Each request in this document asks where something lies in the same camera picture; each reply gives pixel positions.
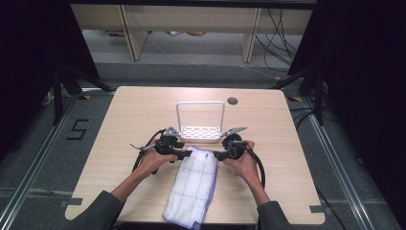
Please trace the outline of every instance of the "table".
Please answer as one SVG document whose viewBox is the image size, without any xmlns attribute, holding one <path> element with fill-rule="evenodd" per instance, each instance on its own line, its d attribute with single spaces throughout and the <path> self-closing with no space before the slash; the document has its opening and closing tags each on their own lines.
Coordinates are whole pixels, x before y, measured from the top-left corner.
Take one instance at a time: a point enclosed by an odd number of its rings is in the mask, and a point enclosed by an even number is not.
<svg viewBox="0 0 406 230">
<path fill-rule="evenodd" d="M 230 97 L 236 105 L 227 103 Z M 112 191 L 131 172 L 138 151 L 159 129 L 177 127 L 178 102 L 222 101 L 226 103 L 223 130 L 247 126 L 240 135 L 255 141 L 255 152 L 266 173 L 266 192 L 277 200 L 292 224 L 322 224 L 320 207 L 308 165 L 284 95 L 279 90 L 130 87 L 118 88 L 105 115 L 100 132 L 80 176 L 65 216 L 73 219 L 100 191 Z M 222 150 L 221 143 L 199 144 L 200 148 Z M 120 221 L 163 222 L 162 214 L 180 161 L 163 165 L 127 200 Z M 256 224 L 257 206 L 248 187 L 233 170 L 219 163 L 213 202 L 205 223 Z"/>
</svg>

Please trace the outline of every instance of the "white towel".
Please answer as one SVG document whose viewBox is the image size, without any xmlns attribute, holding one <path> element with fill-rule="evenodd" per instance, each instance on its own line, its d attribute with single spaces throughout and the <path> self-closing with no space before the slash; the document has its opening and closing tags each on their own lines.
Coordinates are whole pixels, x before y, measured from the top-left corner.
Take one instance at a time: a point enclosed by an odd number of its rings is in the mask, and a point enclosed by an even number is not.
<svg viewBox="0 0 406 230">
<path fill-rule="evenodd" d="M 192 154 L 180 165 L 162 217 L 182 227 L 199 230 L 213 198 L 218 161 L 209 150 L 194 147 L 189 150 Z"/>
</svg>

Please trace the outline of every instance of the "wire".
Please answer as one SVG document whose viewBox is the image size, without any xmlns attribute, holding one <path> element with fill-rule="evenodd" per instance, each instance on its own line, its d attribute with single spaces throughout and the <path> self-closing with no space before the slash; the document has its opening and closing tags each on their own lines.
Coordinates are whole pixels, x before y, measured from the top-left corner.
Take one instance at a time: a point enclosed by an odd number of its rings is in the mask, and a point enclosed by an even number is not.
<svg viewBox="0 0 406 230">
<path fill-rule="evenodd" d="M 300 117 L 302 117 L 303 115 L 305 115 L 305 114 L 307 114 L 308 113 L 308 111 L 307 112 L 304 112 L 304 113 L 301 113 L 301 114 L 299 114 L 298 116 L 296 116 L 295 118 L 293 118 L 293 121 L 295 121 L 296 119 L 298 119 L 298 118 L 300 118 Z"/>
<path fill-rule="evenodd" d="M 151 44 L 152 44 L 153 46 L 155 46 L 156 49 L 158 49 L 159 51 L 161 51 L 161 52 L 164 53 L 164 54 L 167 53 L 167 52 L 165 52 L 163 49 L 159 48 L 159 46 L 158 46 L 157 44 L 155 44 L 155 42 L 154 42 L 151 38 L 149 38 L 149 36 L 147 36 L 147 39 L 148 39 L 148 41 L 151 42 Z"/>
<path fill-rule="evenodd" d="M 257 35 L 255 35 L 255 37 L 256 37 L 257 41 L 259 42 L 259 44 L 262 46 L 262 48 L 265 50 L 265 54 L 269 53 L 272 56 L 274 56 L 275 58 L 277 58 L 277 59 L 281 60 L 282 62 L 284 62 L 285 64 L 287 64 L 287 65 L 291 64 L 291 62 L 289 60 L 283 58 L 282 56 L 278 55 L 277 53 L 275 53 L 274 51 L 269 49 L 269 45 L 271 43 L 268 43 L 268 45 L 265 46 L 265 44 L 262 43 L 262 41 L 259 39 L 259 37 Z"/>
<path fill-rule="evenodd" d="M 334 212 L 333 208 L 331 207 L 331 205 L 329 204 L 329 202 L 327 201 L 327 199 L 325 198 L 325 196 L 322 194 L 322 192 L 320 192 L 320 190 L 316 187 L 316 191 L 317 194 L 325 201 L 327 207 L 329 208 L 329 210 L 331 210 L 331 213 L 337 218 L 338 222 L 340 223 L 341 227 L 344 230 L 347 230 L 346 225 L 344 225 L 344 222 L 338 217 L 338 215 Z"/>
<path fill-rule="evenodd" d="M 279 60 L 285 62 L 287 65 L 290 65 L 290 62 L 287 62 L 286 59 L 284 59 L 283 57 L 280 57 L 280 56 L 279 56 L 278 54 L 276 54 L 275 52 L 269 50 L 269 49 L 268 49 L 268 46 L 269 46 L 269 45 L 265 47 L 265 45 L 259 40 L 259 38 L 258 38 L 257 35 L 256 35 L 256 39 L 258 40 L 259 44 L 262 46 L 262 48 L 263 48 L 264 51 L 265 51 L 265 52 L 263 53 L 263 62 L 265 63 L 265 65 L 266 65 L 269 69 L 274 70 L 274 71 L 279 71 L 279 72 L 284 72 L 284 73 L 287 72 L 287 70 L 276 69 L 276 68 L 273 68 L 273 67 L 271 67 L 271 66 L 268 65 L 268 62 L 266 62 L 266 54 L 267 54 L 267 53 L 270 53 L 270 54 L 273 55 L 275 58 L 278 58 Z"/>
<path fill-rule="evenodd" d="M 155 132 L 155 134 L 152 135 L 152 137 L 148 140 L 146 147 L 149 146 L 151 144 L 151 142 L 153 141 L 153 139 L 158 135 L 158 134 L 162 134 L 165 131 L 165 129 L 161 129 L 158 130 L 157 132 Z M 140 154 L 138 154 L 137 160 L 135 160 L 134 163 L 134 167 L 132 168 L 132 171 L 134 171 L 135 169 L 138 168 L 138 165 L 140 164 L 141 158 L 143 158 L 144 153 L 142 151 L 140 151 Z"/>
<path fill-rule="evenodd" d="M 298 111 L 298 110 L 305 110 L 305 109 L 316 109 L 316 108 L 314 108 L 314 107 L 311 107 L 311 108 L 307 108 L 307 107 L 303 107 L 303 108 L 292 108 L 292 109 L 289 109 L 289 111 Z M 330 108 L 330 107 L 328 107 L 328 105 L 323 105 L 322 106 L 322 109 L 333 109 L 333 108 Z"/>
<path fill-rule="evenodd" d="M 277 23 L 275 22 L 275 20 L 274 20 L 274 17 L 272 16 L 272 13 L 271 13 L 271 11 L 268 9 L 268 14 L 269 14 L 269 16 L 270 16 L 270 18 L 271 18 L 271 20 L 272 20 L 272 23 L 274 24 L 274 27 L 275 27 L 275 32 L 274 32 L 274 36 L 272 37 L 272 39 L 270 40 L 270 42 L 272 42 L 272 40 L 273 40 L 273 38 L 275 37 L 275 35 L 276 34 L 278 34 L 278 36 L 280 37 L 280 39 L 281 39 L 281 41 L 282 41 L 282 43 L 283 43 L 283 45 L 284 45 L 284 50 L 287 52 L 287 55 L 289 56 L 289 58 L 290 58 L 290 60 L 293 60 L 293 57 L 292 57 L 292 52 L 290 52 L 290 50 L 289 50 L 289 48 L 287 47 L 287 46 L 290 46 L 293 50 L 295 50 L 295 51 L 297 51 L 292 45 L 290 45 L 290 43 L 286 40 L 286 38 L 284 37 L 284 29 L 283 29 L 283 22 L 282 22 L 282 15 L 283 15 L 283 9 L 280 9 L 279 10 L 279 12 L 280 12 L 280 20 L 279 20 L 279 22 L 278 22 L 278 25 L 277 25 Z"/>
<path fill-rule="evenodd" d="M 282 51 L 286 51 L 284 48 L 277 46 L 275 43 L 273 43 L 273 38 L 269 39 L 268 34 L 265 35 L 266 39 L 268 39 L 269 42 L 272 42 L 272 45 Z"/>
<path fill-rule="evenodd" d="M 270 78 L 270 79 L 272 79 L 272 80 L 275 80 L 275 81 L 277 80 L 276 78 L 271 77 L 271 76 L 269 76 L 269 75 L 267 75 L 267 74 L 265 74 L 265 73 L 263 73 L 263 72 L 261 72 L 261 71 L 259 71 L 259 70 L 253 70 L 253 69 L 247 68 L 247 67 L 245 67 L 245 66 L 240 66 L 240 65 L 238 65 L 237 67 L 242 68 L 242 69 L 246 69 L 246 70 L 251 71 L 251 72 L 254 72 L 254 73 L 263 74 L 264 76 L 266 76 L 266 77 L 268 77 L 268 78 Z"/>
<path fill-rule="evenodd" d="M 324 115 L 322 115 L 322 117 L 323 117 L 324 119 L 326 119 L 326 120 L 329 120 L 329 121 L 331 121 L 331 122 L 335 122 L 335 123 L 338 123 L 338 120 L 337 120 L 337 119 L 331 119 L 331 118 L 329 118 L 329 117 L 326 117 L 326 116 L 324 116 Z"/>
<path fill-rule="evenodd" d="M 244 145 L 241 146 L 243 149 L 247 150 L 247 152 L 257 161 L 257 164 L 259 166 L 259 171 L 260 171 L 260 184 L 262 185 L 262 188 L 265 189 L 265 169 L 262 165 L 262 162 L 260 161 L 259 157 L 254 153 L 254 150 L 251 149 L 250 146 Z M 262 221 L 260 220 L 260 217 L 258 217 L 258 229 L 261 230 L 262 228 Z"/>
<path fill-rule="evenodd" d="M 302 118 L 299 120 L 299 122 L 295 125 L 296 130 L 299 129 L 299 126 L 301 125 L 302 121 L 303 121 L 306 117 L 308 117 L 308 115 L 314 113 L 314 111 L 315 111 L 315 109 L 311 109 L 310 111 L 305 112 L 305 113 L 303 113 L 303 114 L 301 114 L 301 115 L 298 116 L 298 117 L 300 117 L 300 116 L 303 116 L 303 117 L 302 117 Z"/>
</svg>

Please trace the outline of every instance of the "person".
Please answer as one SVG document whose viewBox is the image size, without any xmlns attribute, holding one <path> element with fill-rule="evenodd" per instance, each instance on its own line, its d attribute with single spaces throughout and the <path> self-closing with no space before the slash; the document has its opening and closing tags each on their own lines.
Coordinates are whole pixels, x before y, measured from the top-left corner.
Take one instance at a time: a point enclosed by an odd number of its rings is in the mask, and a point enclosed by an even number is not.
<svg viewBox="0 0 406 230">
<path fill-rule="evenodd" d="M 254 142 L 245 141 L 251 149 Z M 177 160 L 176 155 L 161 155 L 155 149 L 149 149 L 143 156 L 140 165 L 111 193 L 102 191 L 90 206 L 69 221 L 62 229 L 109 229 L 111 222 L 121 212 L 123 204 L 131 193 L 156 171 L 162 164 Z M 225 159 L 225 165 L 230 166 L 236 175 L 241 177 L 251 190 L 258 205 L 259 217 L 263 230 L 291 229 L 281 206 L 277 201 L 271 201 L 259 181 L 257 162 L 248 153 L 244 152 L 238 160 Z"/>
</svg>

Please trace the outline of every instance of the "metal frame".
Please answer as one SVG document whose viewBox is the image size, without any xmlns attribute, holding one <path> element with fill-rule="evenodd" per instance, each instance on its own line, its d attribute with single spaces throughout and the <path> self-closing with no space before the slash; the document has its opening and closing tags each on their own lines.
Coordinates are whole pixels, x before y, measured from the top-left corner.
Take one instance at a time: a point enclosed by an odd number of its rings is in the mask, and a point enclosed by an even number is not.
<svg viewBox="0 0 406 230">
<path fill-rule="evenodd" d="M 312 107 L 312 103 L 308 97 L 304 97 L 305 107 Z M 319 137 L 319 140 L 325 150 L 328 161 L 332 167 L 332 170 L 337 177 L 337 180 L 343 190 L 344 195 L 346 196 L 347 201 L 349 202 L 350 208 L 358 222 L 359 227 L 362 230 L 373 230 L 375 229 L 371 218 L 365 208 L 359 194 L 356 192 L 349 175 L 344 168 L 344 165 L 341 163 L 340 157 L 335 151 L 334 146 L 331 144 L 326 130 L 323 126 L 319 125 L 316 116 L 309 115 L 310 122 L 314 127 L 314 130 Z"/>
<path fill-rule="evenodd" d="M 220 104 L 221 118 L 219 126 L 182 126 L 180 122 L 180 105 L 188 104 Z M 176 104 L 176 114 L 180 130 L 180 137 L 185 142 L 194 142 L 194 143 L 216 143 L 221 139 L 222 129 L 223 129 L 223 120 L 224 120 L 224 109 L 225 103 L 221 101 L 214 102 L 179 102 Z"/>
<path fill-rule="evenodd" d="M 68 99 L 64 107 L 65 112 L 60 117 L 59 122 L 51 128 L 50 133 L 45 139 L 45 142 L 42 145 L 41 149 L 39 150 L 38 154 L 36 155 L 33 163 L 31 164 L 30 168 L 24 175 L 24 178 L 22 179 L 17 189 L 15 190 L 6 208 L 3 209 L 0 217 L 1 230 L 7 230 L 11 228 L 12 223 L 14 222 L 20 208 L 22 207 L 28 193 L 30 192 L 30 188 L 33 186 L 36 178 L 38 177 L 42 169 L 42 166 L 47 160 L 48 155 L 52 147 L 54 146 L 54 143 L 56 142 L 57 136 L 59 135 L 59 133 L 63 128 L 63 125 L 65 124 L 66 118 L 68 117 L 70 110 L 72 109 L 73 105 L 78 100 L 78 98 L 79 98 L 78 95 L 72 95 Z"/>
</svg>

